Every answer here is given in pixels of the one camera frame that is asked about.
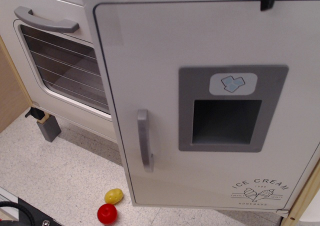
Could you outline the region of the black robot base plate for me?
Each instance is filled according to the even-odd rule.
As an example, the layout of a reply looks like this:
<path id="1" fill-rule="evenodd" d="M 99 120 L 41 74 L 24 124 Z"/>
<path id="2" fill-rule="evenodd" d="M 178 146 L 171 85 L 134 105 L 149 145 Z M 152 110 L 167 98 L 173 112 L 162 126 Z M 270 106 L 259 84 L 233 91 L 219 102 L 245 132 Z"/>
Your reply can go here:
<path id="1" fill-rule="evenodd" d="M 45 214 L 44 212 L 42 212 L 41 210 L 32 206 L 31 204 L 27 203 L 26 201 L 24 201 L 21 198 L 17 199 L 17 203 L 22 205 L 23 207 L 25 207 L 32 214 L 36 226 L 41 226 L 44 221 L 49 221 L 50 226 L 62 226 L 63 225 L 63 224 L 60 224 L 58 221 L 56 221 L 54 218 Z M 20 209 L 18 210 L 18 219 L 20 222 L 25 223 L 28 226 L 30 226 L 29 218 Z"/>

